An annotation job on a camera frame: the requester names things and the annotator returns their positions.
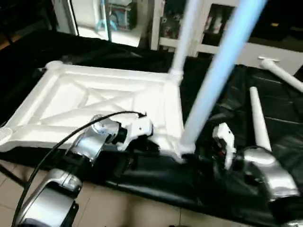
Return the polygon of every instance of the light blue pipe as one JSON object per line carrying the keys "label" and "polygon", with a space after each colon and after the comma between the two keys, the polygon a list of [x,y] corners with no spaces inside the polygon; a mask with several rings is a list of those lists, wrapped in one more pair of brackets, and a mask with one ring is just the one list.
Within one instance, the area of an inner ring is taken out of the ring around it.
{"label": "light blue pipe", "polygon": [[230,26],[223,36],[219,52],[212,61],[179,142],[184,152],[194,148],[215,102],[217,101],[234,64],[265,6],[267,0],[241,0],[234,11]]}

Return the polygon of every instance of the white plastic frame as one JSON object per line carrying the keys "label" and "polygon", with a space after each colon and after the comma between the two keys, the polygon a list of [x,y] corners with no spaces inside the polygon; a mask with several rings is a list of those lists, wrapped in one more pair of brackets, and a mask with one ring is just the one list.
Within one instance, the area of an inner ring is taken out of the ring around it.
{"label": "white plastic frame", "polygon": [[[0,128],[0,151],[17,146],[51,148],[96,114],[146,113],[154,129],[150,140],[176,156],[173,144],[183,131],[179,88],[167,73],[116,70],[52,61],[9,121]],[[138,116],[111,117],[125,127]],[[61,148],[68,148],[74,136]]]}

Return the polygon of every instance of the glass cabinet door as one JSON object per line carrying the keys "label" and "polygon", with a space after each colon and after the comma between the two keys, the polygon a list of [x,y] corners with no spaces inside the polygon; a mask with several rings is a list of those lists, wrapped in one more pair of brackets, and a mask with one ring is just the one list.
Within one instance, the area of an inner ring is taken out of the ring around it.
{"label": "glass cabinet door", "polygon": [[[302,52],[303,20],[296,5],[296,2],[286,4],[283,1],[269,0],[249,43]],[[207,19],[201,25],[204,26],[201,44],[219,46],[234,8],[235,6],[230,5],[211,4]]]}

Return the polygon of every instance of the black cable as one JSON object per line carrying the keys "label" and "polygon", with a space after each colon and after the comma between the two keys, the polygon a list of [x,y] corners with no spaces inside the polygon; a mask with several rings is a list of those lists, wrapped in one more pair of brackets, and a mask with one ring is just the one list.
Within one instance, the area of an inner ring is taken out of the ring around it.
{"label": "black cable", "polygon": [[138,114],[139,117],[143,117],[145,116],[144,114],[142,113],[139,113],[139,112],[136,112],[136,111],[121,111],[121,112],[117,112],[117,113],[111,113],[111,114],[108,114],[106,116],[102,116],[102,117],[99,117],[93,121],[90,121],[89,123],[77,128],[76,130],[74,130],[71,134],[69,134],[68,136],[66,136],[64,139],[62,139],[60,142],[58,142],[44,157],[43,159],[40,161],[40,163],[36,166],[36,168],[34,169],[34,171],[32,172],[31,176],[29,177],[28,181],[26,182],[25,186],[24,186],[24,189],[23,189],[23,192],[20,196],[20,199],[18,201],[18,204],[17,204],[17,207],[16,207],[16,210],[15,210],[15,214],[14,214],[14,218],[13,218],[13,221],[12,221],[12,227],[15,227],[16,225],[16,221],[17,221],[17,216],[21,210],[21,207],[22,207],[22,204],[24,202],[24,199],[27,195],[27,192],[35,178],[35,176],[37,175],[41,165],[46,161],[46,159],[52,154],[54,153],[63,143],[65,143],[67,140],[69,140],[72,136],[74,136],[75,134],[77,134],[78,132],[82,131],[83,129],[93,125],[94,123],[97,123],[101,120],[104,120],[108,117],[111,117],[111,116],[114,116],[114,115],[118,115],[118,114]]}

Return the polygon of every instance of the white cabinet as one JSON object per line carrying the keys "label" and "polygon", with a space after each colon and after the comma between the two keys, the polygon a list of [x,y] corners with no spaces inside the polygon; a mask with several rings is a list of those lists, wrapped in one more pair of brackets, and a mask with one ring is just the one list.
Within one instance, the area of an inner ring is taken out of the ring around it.
{"label": "white cabinet", "polygon": [[[218,52],[220,40],[224,36],[224,31],[228,29],[229,17],[239,2],[240,0],[201,0],[201,13],[193,25],[195,33],[189,48],[189,56],[197,57],[200,52],[211,54]],[[161,37],[163,35],[163,32],[160,32],[161,22],[163,22],[161,18],[164,15],[165,3],[165,0],[155,0],[151,36],[153,50],[162,46],[176,48],[178,45],[177,39]],[[272,23],[272,26],[279,26],[279,24]],[[262,38],[251,38],[247,42],[237,64],[260,68],[262,58],[276,60],[277,65],[290,74],[295,74],[303,64],[302,51],[288,50],[285,45],[282,49],[279,42]]]}

